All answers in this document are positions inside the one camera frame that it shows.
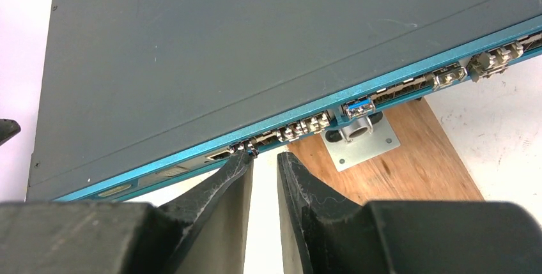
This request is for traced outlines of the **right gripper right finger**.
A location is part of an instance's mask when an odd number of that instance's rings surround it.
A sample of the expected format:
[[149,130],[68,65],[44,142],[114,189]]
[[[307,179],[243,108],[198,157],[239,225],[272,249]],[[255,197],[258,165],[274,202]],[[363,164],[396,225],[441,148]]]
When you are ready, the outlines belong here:
[[314,176],[291,152],[277,156],[285,273],[371,273],[373,224],[361,205]]

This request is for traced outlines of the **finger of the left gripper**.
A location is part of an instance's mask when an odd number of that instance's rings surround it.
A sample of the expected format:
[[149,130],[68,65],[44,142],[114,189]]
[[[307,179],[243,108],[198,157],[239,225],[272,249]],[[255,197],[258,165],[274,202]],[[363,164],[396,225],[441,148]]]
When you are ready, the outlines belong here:
[[13,138],[21,131],[20,125],[13,119],[0,119],[0,145]]

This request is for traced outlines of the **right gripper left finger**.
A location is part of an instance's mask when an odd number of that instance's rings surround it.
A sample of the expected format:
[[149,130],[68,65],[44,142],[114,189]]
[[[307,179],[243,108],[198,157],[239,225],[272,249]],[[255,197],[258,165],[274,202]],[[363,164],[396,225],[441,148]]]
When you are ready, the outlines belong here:
[[253,157],[231,156],[214,174],[160,206],[180,225],[164,273],[243,273]]

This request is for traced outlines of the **teal grey network switch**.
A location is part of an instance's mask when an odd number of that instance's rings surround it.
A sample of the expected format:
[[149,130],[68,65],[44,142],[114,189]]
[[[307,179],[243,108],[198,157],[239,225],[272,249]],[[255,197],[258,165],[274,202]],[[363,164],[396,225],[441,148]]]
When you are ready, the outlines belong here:
[[52,0],[27,201],[122,201],[538,55],[541,0]]

